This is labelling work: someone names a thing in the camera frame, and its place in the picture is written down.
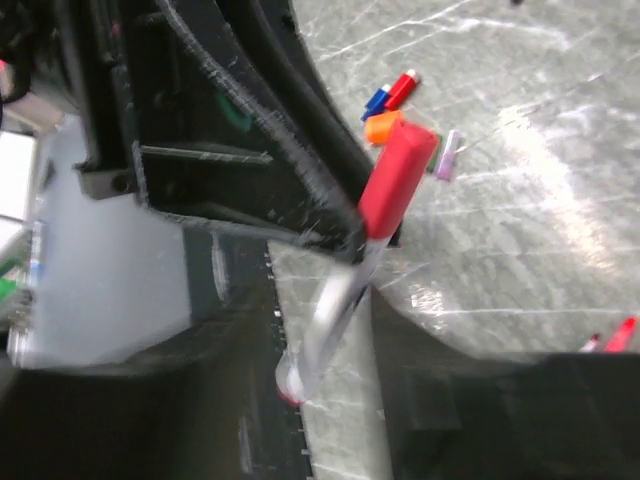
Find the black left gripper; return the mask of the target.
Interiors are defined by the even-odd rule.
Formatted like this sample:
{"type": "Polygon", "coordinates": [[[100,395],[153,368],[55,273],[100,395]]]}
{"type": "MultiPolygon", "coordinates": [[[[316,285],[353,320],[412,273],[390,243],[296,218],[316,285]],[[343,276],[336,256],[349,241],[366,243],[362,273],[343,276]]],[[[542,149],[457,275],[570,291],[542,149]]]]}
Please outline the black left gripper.
{"type": "Polygon", "coordinates": [[[358,255],[372,164],[287,1],[57,1],[83,191],[175,222],[358,255]]]}

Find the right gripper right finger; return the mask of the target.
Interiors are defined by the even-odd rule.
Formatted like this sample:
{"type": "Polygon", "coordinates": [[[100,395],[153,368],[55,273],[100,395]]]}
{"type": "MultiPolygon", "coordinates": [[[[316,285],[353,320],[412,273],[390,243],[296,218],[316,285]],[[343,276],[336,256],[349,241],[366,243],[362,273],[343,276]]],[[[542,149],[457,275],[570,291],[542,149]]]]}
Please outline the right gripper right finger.
{"type": "Polygon", "coordinates": [[[397,479],[635,479],[639,358],[469,356],[371,295],[397,479]]]}

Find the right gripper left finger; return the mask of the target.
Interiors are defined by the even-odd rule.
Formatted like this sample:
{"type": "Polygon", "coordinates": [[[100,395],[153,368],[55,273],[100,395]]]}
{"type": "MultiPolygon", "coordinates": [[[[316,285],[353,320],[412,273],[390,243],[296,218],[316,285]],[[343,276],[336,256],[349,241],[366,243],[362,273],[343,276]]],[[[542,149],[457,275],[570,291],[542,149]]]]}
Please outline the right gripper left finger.
{"type": "Polygon", "coordinates": [[[274,371],[286,339],[268,249],[238,244],[213,316],[120,365],[5,367],[5,479],[306,479],[299,412],[274,371]]]}

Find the blue marker cap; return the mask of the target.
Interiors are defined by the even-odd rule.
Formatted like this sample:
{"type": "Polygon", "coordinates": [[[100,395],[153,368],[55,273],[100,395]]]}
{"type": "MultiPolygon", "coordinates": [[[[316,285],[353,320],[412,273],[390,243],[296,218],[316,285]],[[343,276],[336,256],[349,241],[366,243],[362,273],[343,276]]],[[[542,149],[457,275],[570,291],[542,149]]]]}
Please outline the blue marker cap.
{"type": "Polygon", "coordinates": [[[369,117],[379,115],[385,111],[385,104],[390,97],[391,86],[385,84],[380,87],[365,104],[361,121],[365,122],[369,117]]]}

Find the pink highlighter pen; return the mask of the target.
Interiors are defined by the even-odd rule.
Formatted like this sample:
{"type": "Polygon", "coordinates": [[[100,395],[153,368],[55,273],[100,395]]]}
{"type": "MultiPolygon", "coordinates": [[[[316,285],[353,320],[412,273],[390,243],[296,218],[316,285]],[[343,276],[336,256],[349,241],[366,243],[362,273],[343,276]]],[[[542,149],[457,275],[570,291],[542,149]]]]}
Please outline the pink highlighter pen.
{"type": "Polygon", "coordinates": [[[635,328],[636,319],[634,317],[625,319],[616,329],[612,337],[606,342],[603,351],[606,353],[624,352],[632,340],[635,328]]]}

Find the red marker cap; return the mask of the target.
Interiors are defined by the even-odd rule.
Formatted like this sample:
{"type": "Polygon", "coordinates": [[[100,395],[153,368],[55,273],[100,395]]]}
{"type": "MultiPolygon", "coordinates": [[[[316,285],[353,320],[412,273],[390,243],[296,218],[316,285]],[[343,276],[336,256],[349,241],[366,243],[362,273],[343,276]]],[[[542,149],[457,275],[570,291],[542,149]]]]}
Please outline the red marker cap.
{"type": "Polygon", "coordinates": [[[385,102],[386,110],[397,110],[412,95],[420,82],[420,75],[415,69],[409,69],[398,77],[388,93],[385,102]]]}

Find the red capped white marker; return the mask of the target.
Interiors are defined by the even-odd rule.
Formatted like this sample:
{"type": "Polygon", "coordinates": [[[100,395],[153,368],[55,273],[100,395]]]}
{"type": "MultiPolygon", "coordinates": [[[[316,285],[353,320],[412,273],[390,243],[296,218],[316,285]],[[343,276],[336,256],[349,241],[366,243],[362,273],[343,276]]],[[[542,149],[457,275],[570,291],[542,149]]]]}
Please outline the red capped white marker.
{"type": "Polygon", "coordinates": [[[332,265],[299,347],[286,350],[275,370],[278,391],[292,405],[309,400],[321,383],[439,143],[435,133],[414,123],[392,126],[358,202],[364,224],[358,258],[332,265]]]}

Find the pink highlighter cap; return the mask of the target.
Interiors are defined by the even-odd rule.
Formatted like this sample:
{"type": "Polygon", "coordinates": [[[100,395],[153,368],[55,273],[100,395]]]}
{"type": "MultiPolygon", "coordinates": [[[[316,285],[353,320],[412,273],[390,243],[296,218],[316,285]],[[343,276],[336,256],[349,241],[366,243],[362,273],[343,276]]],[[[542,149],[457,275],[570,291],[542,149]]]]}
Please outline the pink highlighter cap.
{"type": "Polygon", "coordinates": [[[433,170],[437,179],[451,180],[460,140],[461,133],[458,130],[450,130],[441,141],[433,170]]]}

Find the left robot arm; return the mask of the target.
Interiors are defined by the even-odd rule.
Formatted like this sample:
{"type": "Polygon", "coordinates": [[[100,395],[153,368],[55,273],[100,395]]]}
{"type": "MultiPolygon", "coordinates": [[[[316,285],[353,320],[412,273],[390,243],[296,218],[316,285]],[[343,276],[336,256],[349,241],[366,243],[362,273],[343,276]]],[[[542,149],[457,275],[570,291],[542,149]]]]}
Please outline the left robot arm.
{"type": "Polygon", "coordinates": [[[372,166],[289,1],[5,1],[3,107],[64,115],[36,183],[27,364],[90,365],[186,329],[267,241],[365,257],[372,166]]]}

